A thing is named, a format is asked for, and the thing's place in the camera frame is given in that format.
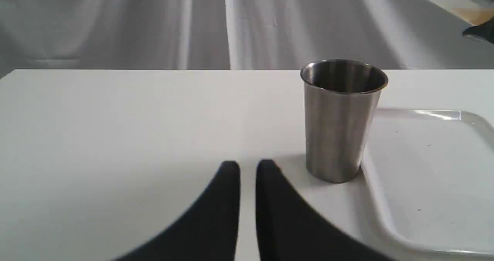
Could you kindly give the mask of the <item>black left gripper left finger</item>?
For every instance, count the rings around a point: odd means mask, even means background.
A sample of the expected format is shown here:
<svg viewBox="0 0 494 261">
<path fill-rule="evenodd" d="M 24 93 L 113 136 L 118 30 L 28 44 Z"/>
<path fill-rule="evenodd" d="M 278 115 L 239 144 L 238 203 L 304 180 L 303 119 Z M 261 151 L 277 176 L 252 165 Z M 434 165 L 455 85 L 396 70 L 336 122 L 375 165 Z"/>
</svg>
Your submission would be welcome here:
<svg viewBox="0 0 494 261">
<path fill-rule="evenodd" d="M 199 198 L 165 231 L 120 261 L 233 261 L 240 210 L 240 168 L 224 161 Z"/>
</svg>

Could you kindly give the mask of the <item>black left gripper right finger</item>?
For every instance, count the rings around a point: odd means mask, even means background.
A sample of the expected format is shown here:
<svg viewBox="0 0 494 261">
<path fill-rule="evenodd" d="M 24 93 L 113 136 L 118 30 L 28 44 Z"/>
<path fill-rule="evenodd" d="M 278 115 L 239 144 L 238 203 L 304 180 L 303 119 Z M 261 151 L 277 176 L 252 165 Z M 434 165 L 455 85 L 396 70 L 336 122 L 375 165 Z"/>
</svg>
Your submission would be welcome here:
<svg viewBox="0 0 494 261">
<path fill-rule="evenodd" d="M 259 161 L 256 231 L 262 261 L 388 261 L 347 235 L 305 201 L 272 159 Z"/>
</svg>

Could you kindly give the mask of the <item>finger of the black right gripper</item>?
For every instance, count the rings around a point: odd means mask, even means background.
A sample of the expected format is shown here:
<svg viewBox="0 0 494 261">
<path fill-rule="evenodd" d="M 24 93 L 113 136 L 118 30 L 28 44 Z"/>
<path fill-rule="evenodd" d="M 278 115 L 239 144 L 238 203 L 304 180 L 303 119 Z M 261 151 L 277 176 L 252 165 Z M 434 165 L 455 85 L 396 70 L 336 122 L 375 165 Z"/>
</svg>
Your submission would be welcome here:
<svg viewBox="0 0 494 261">
<path fill-rule="evenodd" d="M 462 36 L 494 44 L 494 20 L 472 26 L 463 31 Z"/>
</svg>

